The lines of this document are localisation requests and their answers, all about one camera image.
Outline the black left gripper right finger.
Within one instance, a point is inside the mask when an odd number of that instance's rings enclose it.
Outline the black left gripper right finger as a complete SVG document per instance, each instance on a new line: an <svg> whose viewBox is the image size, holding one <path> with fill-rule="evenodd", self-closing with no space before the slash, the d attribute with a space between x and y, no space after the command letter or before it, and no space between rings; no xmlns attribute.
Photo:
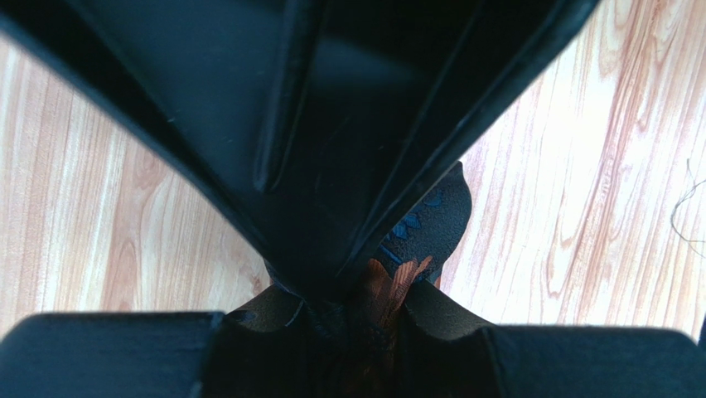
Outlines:
<svg viewBox="0 0 706 398"><path fill-rule="evenodd" d="M658 328L495 325L428 282L402 307L397 397L702 397L705 350Z"/></svg>

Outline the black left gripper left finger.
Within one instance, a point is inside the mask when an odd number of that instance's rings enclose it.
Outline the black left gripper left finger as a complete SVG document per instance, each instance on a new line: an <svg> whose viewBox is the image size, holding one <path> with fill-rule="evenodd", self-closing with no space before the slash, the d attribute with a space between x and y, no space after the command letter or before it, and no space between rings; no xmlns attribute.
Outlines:
<svg viewBox="0 0 706 398"><path fill-rule="evenodd" d="M4 397L328 397L302 301L231 313L40 313L1 342Z"/></svg>

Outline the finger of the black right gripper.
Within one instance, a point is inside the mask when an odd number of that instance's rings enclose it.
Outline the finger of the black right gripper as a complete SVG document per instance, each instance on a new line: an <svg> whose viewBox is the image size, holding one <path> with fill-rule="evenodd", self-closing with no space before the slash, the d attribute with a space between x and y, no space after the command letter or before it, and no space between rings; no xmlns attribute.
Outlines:
<svg viewBox="0 0 706 398"><path fill-rule="evenodd" d="M580 32L594 1L337 1L331 32L363 81L332 144L331 209L345 253L331 296L384 236ZM379 56L392 70L364 71Z"/></svg>
<svg viewBox="0 0 706 398"><path fill-rule="evenodd" d="M327 155L287 83L311 1L4 1L1 27L192 182L307 299L336 297Z"/></svg>

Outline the black orange floral tie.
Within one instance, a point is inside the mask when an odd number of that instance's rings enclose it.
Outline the black orange floral tie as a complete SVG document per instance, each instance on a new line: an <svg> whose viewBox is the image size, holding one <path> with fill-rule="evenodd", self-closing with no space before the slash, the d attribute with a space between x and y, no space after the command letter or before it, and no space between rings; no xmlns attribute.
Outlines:
<svg viewBox="0 0 706 398"><path fill-rule="evenodd" d="M302 304L303 347L273 378L278 397L456 397L471 392L413 317L420 289L438 293L442 270L470 219L464 166L455 162L382 239L343 303Z"/></svg>

